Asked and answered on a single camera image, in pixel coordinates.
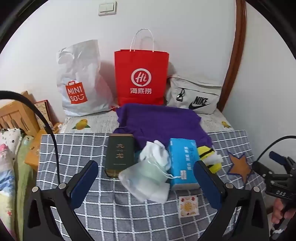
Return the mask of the person's right hand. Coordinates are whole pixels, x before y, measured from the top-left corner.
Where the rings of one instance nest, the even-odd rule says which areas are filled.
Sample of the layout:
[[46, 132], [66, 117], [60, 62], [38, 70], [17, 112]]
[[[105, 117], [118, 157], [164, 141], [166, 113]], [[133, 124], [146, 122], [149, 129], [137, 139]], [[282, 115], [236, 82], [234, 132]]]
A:
[[273, 213], [271, 216], [271, 222], [278, 224], [282, 218], [291, 219], [295, 214], [295, 209], [290, 209], [283, 213], [284, 205], [281, 199], [276, 198], [273, 205]]

